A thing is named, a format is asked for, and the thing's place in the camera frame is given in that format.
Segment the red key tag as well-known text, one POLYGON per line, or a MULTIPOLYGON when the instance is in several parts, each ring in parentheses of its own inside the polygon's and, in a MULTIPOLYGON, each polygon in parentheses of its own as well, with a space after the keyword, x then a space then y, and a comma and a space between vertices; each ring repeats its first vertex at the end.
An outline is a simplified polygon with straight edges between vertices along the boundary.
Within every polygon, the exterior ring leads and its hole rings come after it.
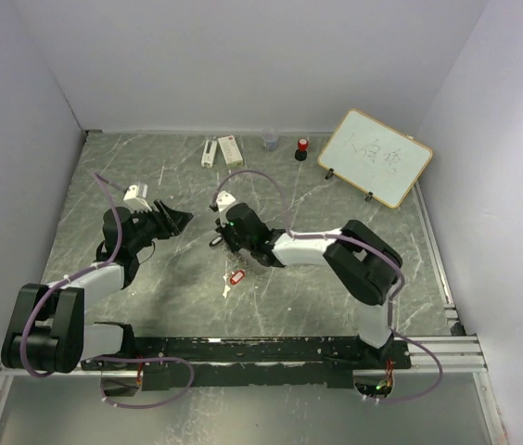
POLYGON ((242 271, 242 270, 238 270, 236 272, 234 272, 230 278, 229 278, 229 283, 232 285, 232 286, 235 286, 236 284, 238 284, 245 276, 245 272, 242 271))

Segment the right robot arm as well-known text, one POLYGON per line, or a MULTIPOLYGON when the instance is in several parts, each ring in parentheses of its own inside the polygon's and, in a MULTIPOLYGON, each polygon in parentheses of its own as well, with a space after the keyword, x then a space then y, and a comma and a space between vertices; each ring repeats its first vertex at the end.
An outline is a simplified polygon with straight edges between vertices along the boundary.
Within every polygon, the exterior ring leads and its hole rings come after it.
POLYGON ((235 253, 247 251, 268 268, 330 268, 360 303, 360 362, 376 369, 389 359, 392 300, 404 285, 402 259, 395 249, 356 220, 326 232, 300 233, 269 228, 244 202, 217 202, 211 209, 219 214, 216 231, 235 253))

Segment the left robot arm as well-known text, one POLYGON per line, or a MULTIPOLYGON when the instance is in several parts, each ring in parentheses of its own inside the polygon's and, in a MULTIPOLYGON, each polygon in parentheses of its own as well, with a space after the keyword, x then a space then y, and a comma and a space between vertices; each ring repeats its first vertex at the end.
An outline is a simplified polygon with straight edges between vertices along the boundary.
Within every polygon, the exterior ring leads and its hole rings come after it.
POLYGON ((93 359, 106 359, 118 370, 133 366, 138 357, 133 328, 120 322, 88 324, 86 309, 127 288, 137 275, 139 252, 180 235, 192 218, 192 213, 173 210, 160 200, 152 210, 107 210, 104 239, 90 266, 57 282, 27 284, 19 290, 1 364, 40 376, 67 374, 93 359))

